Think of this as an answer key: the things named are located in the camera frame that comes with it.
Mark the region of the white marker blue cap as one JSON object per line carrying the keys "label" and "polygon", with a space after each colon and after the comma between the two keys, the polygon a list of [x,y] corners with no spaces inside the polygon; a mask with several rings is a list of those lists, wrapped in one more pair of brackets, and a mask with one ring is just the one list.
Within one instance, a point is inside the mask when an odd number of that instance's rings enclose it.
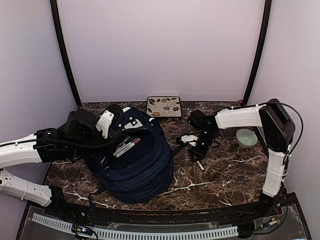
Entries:
{"label": "white marker blue cap", "polygon": [[196,161],[196,163],[200,167],[201,171],[205,171],[205,168],[203,167],[203,165],[199,161]]}

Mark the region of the white marker purple cap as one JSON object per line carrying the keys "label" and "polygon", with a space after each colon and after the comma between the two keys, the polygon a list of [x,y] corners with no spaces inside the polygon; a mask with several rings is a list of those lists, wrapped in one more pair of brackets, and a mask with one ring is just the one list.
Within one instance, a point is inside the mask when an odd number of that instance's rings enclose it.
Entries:
{"label": "white marker purple cap", "polygon": [[120,157],[121,155],[123,155],[125,152],[127,152],[128,150],[130,150],[132,147],[134,147],[136,144],[138,144],[141,141],[141,138],[134,138],[132,140],[132,143],[125,147],[124,149],[122,149],[120,152],[118,152],[117,154],[113,154],[116,158]]}

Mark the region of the navy blue student backpack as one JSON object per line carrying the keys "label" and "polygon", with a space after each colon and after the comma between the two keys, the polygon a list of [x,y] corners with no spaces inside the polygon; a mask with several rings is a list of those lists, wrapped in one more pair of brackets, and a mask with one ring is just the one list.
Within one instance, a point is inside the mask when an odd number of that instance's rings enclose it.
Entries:
{"label": "navy blue student backpack", "polygon": [[131,137],[132,145],[119,157],[98,151],[84,158],[101,183],[99,195],[108,191],[125,204],[150,200],[163,193],[174,176],[174,157],[186,146],[171,149],[160,124],[135,107],[125,107],[124,116],[111,127]]}

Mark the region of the white marker black cap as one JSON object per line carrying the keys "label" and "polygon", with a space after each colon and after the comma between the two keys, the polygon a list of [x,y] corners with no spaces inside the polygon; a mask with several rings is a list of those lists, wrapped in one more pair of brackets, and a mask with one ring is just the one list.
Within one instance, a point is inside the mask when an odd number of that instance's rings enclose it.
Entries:
{"label": "white marker black cap", "polygon": [[124,143],[122,146],[120,146],[119,148],[117,148],[114,152],[114,155],[117,154],[118,152],[120,152],[122,149],[128,147],[133,141],[129,141]]}

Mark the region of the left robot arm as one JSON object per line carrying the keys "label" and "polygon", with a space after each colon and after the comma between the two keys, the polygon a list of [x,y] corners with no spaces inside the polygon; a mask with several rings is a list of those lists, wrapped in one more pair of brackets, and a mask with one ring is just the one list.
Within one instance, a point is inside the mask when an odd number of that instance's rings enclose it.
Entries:
{"label": "left robot arm", "polygon": [[118,105],[116,112],[105,110],[100,117],[86,110],[71,111],[59,128],[45,128],[34,134],[0,145],[0,189],[6,194],[28,200],[43,207],[50,206],[60,218],[71,213],[60,187],[39,185],[9,173],[5,168],[22,164],[49,163],[57,160],[75,162],[79,156],[112,145],[121,135],[109,134],[117,118],[124,119]]}

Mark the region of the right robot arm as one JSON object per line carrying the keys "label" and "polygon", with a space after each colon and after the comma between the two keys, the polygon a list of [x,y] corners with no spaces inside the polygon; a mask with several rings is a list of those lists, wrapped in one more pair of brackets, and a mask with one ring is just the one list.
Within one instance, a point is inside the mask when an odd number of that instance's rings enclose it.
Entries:
{"label": "right robot arm", "polygon": [[209,147],[218,137],[219,130],[240,127],[261,128],[268,150],[268,164],[262,194],[274,198],[280,191],[287,174],[289,158],[298,145],[294,140],[296,126],[286,108],[290,105],[272,98],[267,102],[228,107],[206,115],[200,110],[188,117],[189,124],[200,132],[199,138],[191,148],[196,160],[206,157]]}

